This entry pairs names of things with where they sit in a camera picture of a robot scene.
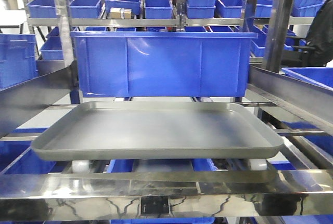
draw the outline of cardboard box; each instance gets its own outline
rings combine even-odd
[[[132,11],[127,8],[111,8],[111,19],[131,19]]]

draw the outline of blue bin handle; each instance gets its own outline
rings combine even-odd
[[[9,46],[9,49],[27,48],[28,41],[26,39],[22,39],[22,40],[10,40],[8,46]]]

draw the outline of metal shelf frame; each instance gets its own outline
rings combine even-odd
[[[290,17],[292,0],[274,0],[272,17],[256,19],[256,2],[245,1],[241,19],[187,19],[183,12],[185,0],[178,0],[176,19],[143,19],[133,23],[133,20],[122,19],[72,19],[68,1],[57,0],[58,18],[29,18],[28,23],[30,30],[35,25],[59,26],[62,43],[67,42],[65,60],[54,64],[41,61],[39,67],[44,68],[40,72],[43,70],[45,75],[40,74],[43,76],[0,90],[0,122],[3,123],[0,137],[7,136],[28,119],[52,107],[76,87],[77,68],[75,61],[72,62],[69,41],[72,25],[141,27],[162,24],[176,27],[226,24],[243,25],[243,31],[248,31],[254,23],[270,25],[266,44],[268,51],[263,58],[263,69],[250,67],[246,98],[254,104],[257,102],[260,110],[279,121],[307,121],[317,126],[319,133],[324,131],[333,135],[332,91],[277,73],[288,24],[310,24],[313,18]],[[51,67],[56,71],[49,73]],[[306,170],[276,171],[270,167],[266,171],[0,175],[0,220],[147,218],[140,211],[140,205],[144,197],[152,197],[153,200],[152,195],[163,195],[172,205],[170,215],[149,216],[152,218],[333,214],[332,157],[321,153],[306,140],[292,138],[286,139],[282,153],[296,169]],[[286,205],[292,204],[294,211],[291,212],[284,204],[272,204],[281,201]]]

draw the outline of table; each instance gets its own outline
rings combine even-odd
[[[23,24],[27,21],[24,10],[3,10],[0,15],[0,33],[1,28],[19,28],[20,34],[23,33]]]

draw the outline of gray plastic tray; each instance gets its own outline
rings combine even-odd
[[[32,142],[45,160],[265,159],[283,140],[233,103],[88,102]]]

